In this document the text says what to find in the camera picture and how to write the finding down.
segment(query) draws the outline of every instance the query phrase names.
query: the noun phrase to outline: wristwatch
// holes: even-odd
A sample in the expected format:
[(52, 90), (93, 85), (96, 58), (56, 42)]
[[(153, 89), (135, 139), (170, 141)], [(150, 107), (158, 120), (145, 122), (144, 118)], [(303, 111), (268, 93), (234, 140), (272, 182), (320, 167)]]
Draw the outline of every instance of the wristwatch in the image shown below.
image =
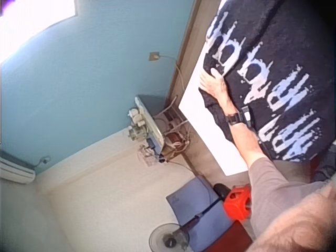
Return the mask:
[(235, 125), (237, 123), (245, 123), (244, 115), (241, 112), (235, 114), (229, 114), (225, 117), (225, 120), (230, 125)]

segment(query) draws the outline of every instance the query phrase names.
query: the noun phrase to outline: bright window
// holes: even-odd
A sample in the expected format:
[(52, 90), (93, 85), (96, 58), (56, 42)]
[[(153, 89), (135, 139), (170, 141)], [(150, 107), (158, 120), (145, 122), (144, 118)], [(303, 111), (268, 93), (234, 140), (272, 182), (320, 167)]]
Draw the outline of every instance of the bright window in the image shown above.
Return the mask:
[(75, 0), (16, 0), (0, 17), (0, 63), (31, 37), (75, 16)]

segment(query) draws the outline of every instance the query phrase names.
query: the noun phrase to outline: blue mat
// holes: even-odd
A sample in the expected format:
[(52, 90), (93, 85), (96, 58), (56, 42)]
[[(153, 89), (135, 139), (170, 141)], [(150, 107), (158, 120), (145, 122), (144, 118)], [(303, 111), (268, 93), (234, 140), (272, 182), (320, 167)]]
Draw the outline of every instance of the blue mat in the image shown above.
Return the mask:
[[(190, 221), (217, 198), (210, 184), (201, 176), (195, 177), (175, 193), (166, 197), (180, 225)], [(223, 202), (218, 202), (189, 231), (191, 248), (194, 252), (208, 248), (231, 227), (233, 222), (225, 213)]]

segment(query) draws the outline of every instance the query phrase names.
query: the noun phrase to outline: red stool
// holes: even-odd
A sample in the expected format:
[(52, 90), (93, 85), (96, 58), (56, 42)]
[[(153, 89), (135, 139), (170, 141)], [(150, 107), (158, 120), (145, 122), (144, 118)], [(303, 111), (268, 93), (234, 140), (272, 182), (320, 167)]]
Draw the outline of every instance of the red stool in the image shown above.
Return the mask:
[(226, 214), (231, 219), (243, 220), (249, 217), (251, 202), (251, 186), (234, 186), (223, 203)]

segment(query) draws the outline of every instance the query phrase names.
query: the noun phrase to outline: white table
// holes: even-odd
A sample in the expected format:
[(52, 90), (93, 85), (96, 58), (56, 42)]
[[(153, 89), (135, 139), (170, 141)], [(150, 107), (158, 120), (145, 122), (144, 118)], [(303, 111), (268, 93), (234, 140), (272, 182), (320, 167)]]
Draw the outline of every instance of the white table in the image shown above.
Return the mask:
[(179, 109), (200, 135), (225, 175), (244, 172), (247, 170), (247, 166), (243, 158), (236, 147), (225, 139), (222, 130), (216, 125), (213, 116), (204, 107), (203, 98), (198, 90), (204, 55), (205, 47), (203, 47), (199, 56)]

